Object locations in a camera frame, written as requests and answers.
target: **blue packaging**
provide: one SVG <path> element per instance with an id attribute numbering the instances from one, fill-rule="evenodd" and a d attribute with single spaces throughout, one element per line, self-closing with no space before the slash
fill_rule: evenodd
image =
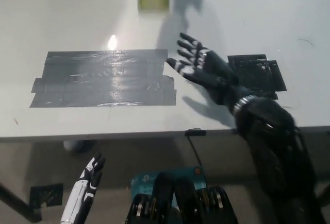
<path id="1" fill-rule="evenodd" d="M 165 171 L 171 173 L 175 178 L 188 177 L 194 183 L 195 189 L 206 188 L 205 173 L 202 167 L 187 167 L 175 170 Z M 160 171 L 144 172 L 136 175 L 130 182 L 132 199 L 137 194 L 151 195 L 155 179 Z M 172 207 L 177 207 L 175 195 L 173 197 Z"/>

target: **table leg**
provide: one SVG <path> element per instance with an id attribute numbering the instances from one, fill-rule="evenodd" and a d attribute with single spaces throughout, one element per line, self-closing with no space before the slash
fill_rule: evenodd
<path id="1" fill-rule="evenodd" d="M 0 201 L 11 207 L 28 221 L 35 223 L 41 221 L 41 214 L 35 212 L 22 199 L 0 184 Z"/>

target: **floor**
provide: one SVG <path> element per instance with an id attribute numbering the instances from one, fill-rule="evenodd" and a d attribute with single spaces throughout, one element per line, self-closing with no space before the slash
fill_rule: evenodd
<path id="1" fill-rule="evenodd" d="M 330 136 L 305 134 L 320 180 L 317 192 L 330 183 Z M 275 223 L 270 203 L 259 188 L 247 145 L 239 137 L 192 137 L 208 182 L 223 186 L 240 224 Z M 64 183 L 65 203 L 80 172 L 98 151 L 106 157 L 104 175 L 86 223 L 122 223 L 130 206 L 129 180 L 148 170 L 196 166 L 185 137 L 98 142 L 91 151 L 72 155 L 58 143 L 0 144 L 0 182 L 24 199 L 31 186 Z M 63 206 L 42 208 L 40 223 L 59 223 Z M 323 209 L 330 223 L 330 206 Z M 0 202 L 0 223 L 29 223 Z"/>

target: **gray duct tape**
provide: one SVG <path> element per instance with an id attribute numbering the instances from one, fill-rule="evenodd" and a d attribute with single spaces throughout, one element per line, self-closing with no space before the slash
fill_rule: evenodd
<path id="1" fill-rule="evenodd" d="M 30 107 L 174 106 L 167 50 L 49 52 Z"/>

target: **black cable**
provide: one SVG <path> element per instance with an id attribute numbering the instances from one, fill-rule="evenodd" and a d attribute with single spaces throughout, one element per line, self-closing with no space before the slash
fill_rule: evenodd
<path id="1" fill-rule="evenodd" d="M 196 156 L 196 159 L 197 159 L 197 161 L 198 161 L 199 166 L 202 167 L 203 165 L 202 165 L 201 158 L 200 158 L 199 155 L 197 154 L 196 148 L 195 148 L 194 144 L 192 143 L 192 140 L 190 139 L 189 136 L 187 136 L 187 139 L 188 139 L 188 141 L 189 141 L 189 143 L 190 143 L 190 146 L 191 146 L 192 150 L 194 151 L 194 154 L 195 154 L 195 156 Z"/>

